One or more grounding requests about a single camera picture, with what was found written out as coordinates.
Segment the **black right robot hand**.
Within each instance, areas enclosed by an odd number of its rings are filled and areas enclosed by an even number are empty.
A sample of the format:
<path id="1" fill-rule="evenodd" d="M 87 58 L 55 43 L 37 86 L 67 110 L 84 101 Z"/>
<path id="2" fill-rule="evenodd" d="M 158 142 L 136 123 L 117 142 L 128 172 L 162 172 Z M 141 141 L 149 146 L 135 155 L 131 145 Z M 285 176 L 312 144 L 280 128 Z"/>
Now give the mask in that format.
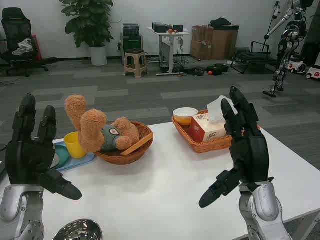
<path id="1" fill-rule="evenodd" d="M 229 95 L 237 113 L 225 98 L 220 105 L 225 131 L 232 137 L 229 152 L 233 168 L 224 170 L 216 177 L 216 182 L 199 200 L 201 208 L 211 205 L 222 195 L 227 196 L 240 183 L 248 183 L 249 189 L 255 190 L 259 182 L 269 179 L 269 151 L 266 138 L 258 128 L 259 118 L 255 107 L 235 86 L 230 88 Z"/>

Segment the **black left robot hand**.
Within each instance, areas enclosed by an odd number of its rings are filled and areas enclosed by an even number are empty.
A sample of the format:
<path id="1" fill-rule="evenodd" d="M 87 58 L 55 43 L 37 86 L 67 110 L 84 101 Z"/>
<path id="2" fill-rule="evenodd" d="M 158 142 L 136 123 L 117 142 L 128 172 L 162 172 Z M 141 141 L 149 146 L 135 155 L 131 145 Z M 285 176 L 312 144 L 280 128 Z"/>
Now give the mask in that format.
<path id="1" fill-rule="evenodd" d="M 57 133 L 56 110 L 48 105 L 32 139 L 36 122 L 36 99 L 27 93 L 15 113 L 12 140 L 7 144 L 5 167 L 13 185 L 37 185 L 71 200 L 79 200 L 81 191 L 63 175 L 51 168 L 56 150 L 53 140 Z"/>

